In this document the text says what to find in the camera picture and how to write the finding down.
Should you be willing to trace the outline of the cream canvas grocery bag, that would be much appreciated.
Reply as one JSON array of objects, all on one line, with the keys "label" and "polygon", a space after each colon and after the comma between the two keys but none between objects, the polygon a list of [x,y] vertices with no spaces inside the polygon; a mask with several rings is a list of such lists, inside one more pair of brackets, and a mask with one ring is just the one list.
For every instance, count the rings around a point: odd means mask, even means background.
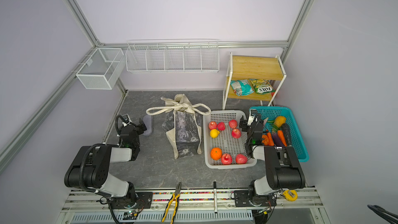
[{"label": "cream canvas grocery bag", "polygon": [[202,125],[199,116],[208,116],[211,109],[202,103],[192,104],[185,94],[177,94],[173,99],[162,97],[164,106],[146,110],[150,116],[165,113],[162,126],[173,149],[175,159],[200,155],[202,143]]}]

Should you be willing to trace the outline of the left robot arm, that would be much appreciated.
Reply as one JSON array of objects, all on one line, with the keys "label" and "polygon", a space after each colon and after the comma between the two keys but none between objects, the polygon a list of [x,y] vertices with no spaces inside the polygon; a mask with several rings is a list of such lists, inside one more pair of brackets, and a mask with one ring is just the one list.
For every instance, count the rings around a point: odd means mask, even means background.
[{"label": "left robot arm", "polygon": [[76,188],[103,197],[111,208],[143,208],[145,201],[135,192],[132,182],[121,180],[109,172],[110,164],[135,161],[141,150],[141,135],[151,134],[152,118],[146,115],[138,124],[129,115],[115,117],[117,144],[83,146],[64,176],[68,188]]}]

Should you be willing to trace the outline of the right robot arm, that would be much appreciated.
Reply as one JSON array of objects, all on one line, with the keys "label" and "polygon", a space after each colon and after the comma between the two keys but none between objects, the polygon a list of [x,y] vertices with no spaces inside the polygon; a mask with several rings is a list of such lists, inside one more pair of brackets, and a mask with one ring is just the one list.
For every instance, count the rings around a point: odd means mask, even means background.
[{"label": "right robot arm", "polygon": [[249,158],[265,163],[265,176],[253,180],[248,187],[248,199],[253,206],[276,205],[276,194],[286,189],[286,197],[304,188],[305,176],[293,147],[293,132],[286,121],[263,119],[256,110],[239,127],[247,133],[245,151]]}]

